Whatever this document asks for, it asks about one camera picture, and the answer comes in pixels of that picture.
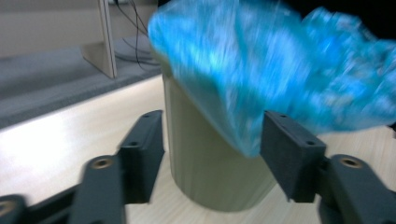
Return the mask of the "pale green trash bin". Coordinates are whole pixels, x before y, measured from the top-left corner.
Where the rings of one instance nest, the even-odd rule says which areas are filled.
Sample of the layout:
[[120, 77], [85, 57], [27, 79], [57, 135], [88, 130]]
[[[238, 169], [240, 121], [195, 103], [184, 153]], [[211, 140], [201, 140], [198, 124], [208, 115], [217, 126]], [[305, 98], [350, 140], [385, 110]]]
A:
[[220, 212], [248, 210], [276, 184], [261, 158], [248, 159], [215, 131], [162, 65], [171, 173], [193, 202]]

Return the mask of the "metal table leg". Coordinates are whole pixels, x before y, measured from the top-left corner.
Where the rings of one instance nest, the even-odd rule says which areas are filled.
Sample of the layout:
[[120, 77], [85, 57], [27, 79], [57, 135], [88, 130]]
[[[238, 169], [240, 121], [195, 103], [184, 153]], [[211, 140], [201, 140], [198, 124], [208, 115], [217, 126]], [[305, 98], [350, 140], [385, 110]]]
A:
[[107, 0], [97, 0], [99, 6], [102, 39], [80, 48], [83, 58], [109, 78], [117, 77], [114, 43]]

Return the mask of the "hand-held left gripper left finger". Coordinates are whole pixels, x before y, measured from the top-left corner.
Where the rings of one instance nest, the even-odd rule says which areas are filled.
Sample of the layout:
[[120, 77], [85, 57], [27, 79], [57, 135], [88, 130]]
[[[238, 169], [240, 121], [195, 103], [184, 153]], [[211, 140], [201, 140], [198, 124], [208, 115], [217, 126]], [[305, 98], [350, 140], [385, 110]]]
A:
[[149, 203], [163, 160], [163, 112], [142, 115], [120, 144], [126, 204]]

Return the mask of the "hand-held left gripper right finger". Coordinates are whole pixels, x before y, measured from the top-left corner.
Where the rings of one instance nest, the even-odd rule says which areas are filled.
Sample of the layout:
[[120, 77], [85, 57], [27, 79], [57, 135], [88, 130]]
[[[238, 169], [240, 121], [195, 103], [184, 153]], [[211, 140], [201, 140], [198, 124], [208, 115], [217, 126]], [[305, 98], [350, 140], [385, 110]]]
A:
[[326, 145], [291, 117], [265, 111], [261, 156], [288, 200], [312, 203]]

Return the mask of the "blue plastic trash bag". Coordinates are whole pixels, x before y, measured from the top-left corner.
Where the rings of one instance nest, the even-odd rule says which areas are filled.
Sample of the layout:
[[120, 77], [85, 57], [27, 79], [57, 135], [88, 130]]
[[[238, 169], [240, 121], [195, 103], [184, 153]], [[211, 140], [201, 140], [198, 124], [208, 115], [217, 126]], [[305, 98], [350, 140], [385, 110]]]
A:
[[266, 111], [312, 133], [396, 122], [396, 40], [328, 7], [281, 0], [170, 0], [148, 24], [152, 47], [216, 130], [260, 152]]

